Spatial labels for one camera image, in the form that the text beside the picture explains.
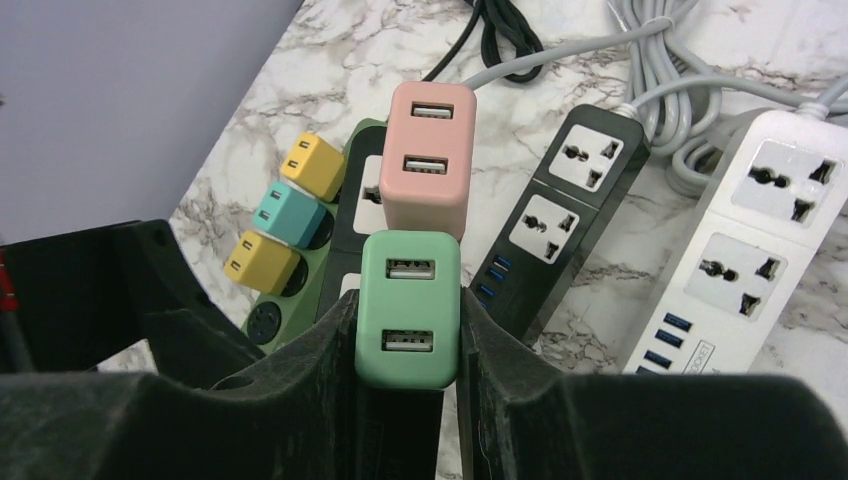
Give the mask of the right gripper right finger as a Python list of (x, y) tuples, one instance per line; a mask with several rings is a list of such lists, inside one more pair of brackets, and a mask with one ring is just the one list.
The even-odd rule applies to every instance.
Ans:
[(572, 374), (462, 294), (467, 479), (843, 479), (826, 405), (781, 376)]

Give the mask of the yellow plug lower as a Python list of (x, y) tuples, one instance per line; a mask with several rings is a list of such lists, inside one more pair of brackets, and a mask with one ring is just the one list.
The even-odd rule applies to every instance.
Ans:
[(291, 297), (304, 288), (309, 267), (297, 250), (246, 231), (225, 261), (224, 273), (233, 282), (260, 293)]

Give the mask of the blue plug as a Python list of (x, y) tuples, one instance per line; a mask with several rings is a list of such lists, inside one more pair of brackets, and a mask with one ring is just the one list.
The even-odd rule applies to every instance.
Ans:
[(334, 223), (334, 216), (320, 201), (279, 181), (270, 185), (253, 216), (260, 231), (301, 250), (326, 245)]

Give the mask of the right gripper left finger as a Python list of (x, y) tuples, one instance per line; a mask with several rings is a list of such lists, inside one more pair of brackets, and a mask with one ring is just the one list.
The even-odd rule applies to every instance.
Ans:
[(209, 390), (147, 372), (5, 375), (5, 479), (432, 479), (443, 394), (354, 369), (359, 294)]

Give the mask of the white power strip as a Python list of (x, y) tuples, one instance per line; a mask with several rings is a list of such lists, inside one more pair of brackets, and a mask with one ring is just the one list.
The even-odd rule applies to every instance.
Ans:
[(847, 130), (769, 110), (734, 134), (623, 342), (637, 374), (738, 374), (847, 199)]

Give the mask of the green plug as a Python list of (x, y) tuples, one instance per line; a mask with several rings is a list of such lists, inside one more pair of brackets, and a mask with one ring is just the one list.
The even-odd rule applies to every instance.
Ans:
[(460, 247), (443, 232), (383, 230), (363, 245), (355, 369), (372, 387), (441, 390), (456, 378)]

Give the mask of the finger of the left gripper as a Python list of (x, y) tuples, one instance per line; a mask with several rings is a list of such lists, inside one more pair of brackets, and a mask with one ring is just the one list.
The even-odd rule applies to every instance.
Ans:
[(144, 340), (159, 374), (209, 389), (263, 358), (213, 303), (165, 220), (1, 248), (1, 370), (92, 370)]

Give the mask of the black power strip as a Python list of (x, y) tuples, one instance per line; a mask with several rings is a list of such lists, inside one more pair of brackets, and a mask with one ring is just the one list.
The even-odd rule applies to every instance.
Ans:
[(569, 112), (470, 283), (495, 323), (536, 342), (649, 155), (637, 120)]
[(387, 228), (378, 189), (385, 135), (386, 127), (377, 124), (360, 130), (350, 142), (317, 319), (347, 291), (360, 287), (364, 242)]

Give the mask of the pink plug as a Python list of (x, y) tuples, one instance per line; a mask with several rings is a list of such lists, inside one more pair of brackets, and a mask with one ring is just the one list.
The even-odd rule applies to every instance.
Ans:
[(393, 92), (378, 188), (387, 226), (466, 230), (477, 97), (462, 84), (408, 81)]

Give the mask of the yellow plug upper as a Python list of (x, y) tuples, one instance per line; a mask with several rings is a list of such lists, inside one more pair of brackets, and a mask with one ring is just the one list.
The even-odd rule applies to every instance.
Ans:
[(322, 201), (332, 203), (344, 180), (345, 156), (321, 137), (304, 132), (280, 166), (283, 177)]

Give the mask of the green power strip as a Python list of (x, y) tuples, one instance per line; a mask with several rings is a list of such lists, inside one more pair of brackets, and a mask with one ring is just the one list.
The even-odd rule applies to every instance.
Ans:
[[(364, 119), (357, 124), (345, 146), (347, 159), (353, 135), (364, 128), (377, 124), (382, 124), (386, 127), (385, 122), (370, 118)], [(339, 200), (334, 204), (327, 204), (325, 206), (334, 216), (334, 220), (338, 210)], [(319, 320), (316, 318), (316, 312), (330, 251), (330, 241), (321, 248), (306, 250), (300, 253), (309, 267), (308, 279), (300, 292), (291, 297), (262, 293), (255, 300), (246, 317), (242, 331), (264, 353), (269, 354), (282, 347)]]

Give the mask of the yellow plug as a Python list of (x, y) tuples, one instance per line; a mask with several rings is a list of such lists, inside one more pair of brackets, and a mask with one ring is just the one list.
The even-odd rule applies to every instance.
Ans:
[(332, 203), (344, 180), (345, 156), (321, 137), (304, 132), (280, 166), (283, 177), (322, 201)]
[(297, 250), (246, 231), (225, 261), (224, 273), (233, 282), (260, 293), (291, 297), (304, 288), (309, 267)]

